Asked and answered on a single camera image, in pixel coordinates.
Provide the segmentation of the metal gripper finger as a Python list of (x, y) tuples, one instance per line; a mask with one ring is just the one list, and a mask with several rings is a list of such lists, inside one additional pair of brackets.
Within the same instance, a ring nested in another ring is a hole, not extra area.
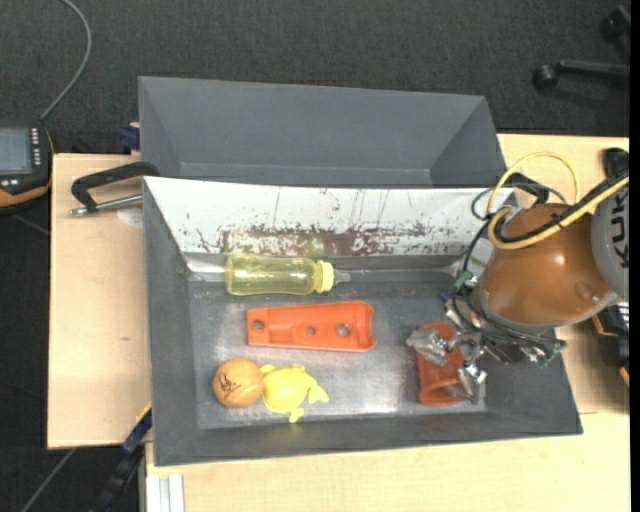
[(413, 348), (417, 354), (433, 365), (445, 365), (447, 363), (448, 342), (435, 328), (413, 331), (407, 338), (406, 345)]
[(458, 370), (460, 382), (468, 399), (477, 405), (486, 397), (487, 373), (476, 364), (464, 364)]

